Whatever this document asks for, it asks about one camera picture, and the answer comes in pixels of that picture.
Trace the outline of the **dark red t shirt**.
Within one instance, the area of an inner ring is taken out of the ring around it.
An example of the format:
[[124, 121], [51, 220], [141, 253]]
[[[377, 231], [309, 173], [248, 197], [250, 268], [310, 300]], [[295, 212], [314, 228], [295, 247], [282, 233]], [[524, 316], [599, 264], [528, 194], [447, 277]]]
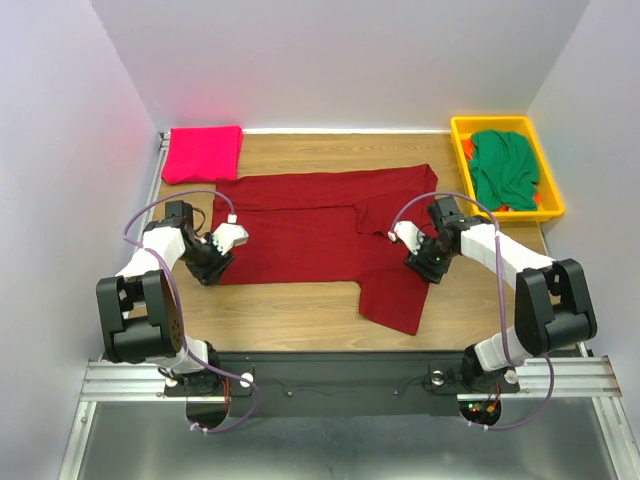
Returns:
[[220, 180], [212, 224], [234, 211], [249, 233], [221, 282], [353, 281], [361, 315], [414, 335], [429, 284], [405, 265], [405, 246], [391, 243], [387, 232], [409, 200], [437, 184], [427, 164]]

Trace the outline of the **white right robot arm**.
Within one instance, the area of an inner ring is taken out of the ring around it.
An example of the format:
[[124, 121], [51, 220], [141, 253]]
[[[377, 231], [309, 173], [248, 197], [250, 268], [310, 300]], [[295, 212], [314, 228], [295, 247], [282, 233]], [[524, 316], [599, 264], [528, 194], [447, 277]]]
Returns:
[[433, 235], [395, 218], [388, 236], [404, 244], [406, 266], [430, 283], [440, 283], [452, 259], [463, 256], [495, 274], [500, 297], [507, 287], [514, 290], [514, 319], [502, 317], [499, 333], [465, 349], [463, 384], [482, 390], [496, 372], [594, 338], [597, 320], [581, 264], [525, 247], [502, 233], [495, 217], [464, 215], [460, 198], [444, 196], [428, 206]]

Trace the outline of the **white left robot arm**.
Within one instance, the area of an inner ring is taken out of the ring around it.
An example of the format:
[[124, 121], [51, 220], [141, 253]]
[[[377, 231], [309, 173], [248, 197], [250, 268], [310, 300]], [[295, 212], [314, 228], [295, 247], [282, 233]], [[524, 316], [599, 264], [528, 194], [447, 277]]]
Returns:
[[211, 343], [186, 334], [169, 275], [183, 263], [201, 285], [218, 284], [249, 234], [235, 214], [200, 234], [195, 211], [185, 201], [168, 202], [164, 217], [145, 226], [128, 264], [96, 285], [105, 358], [155, 366], [168, 396], [212, 396], [230, 386]]

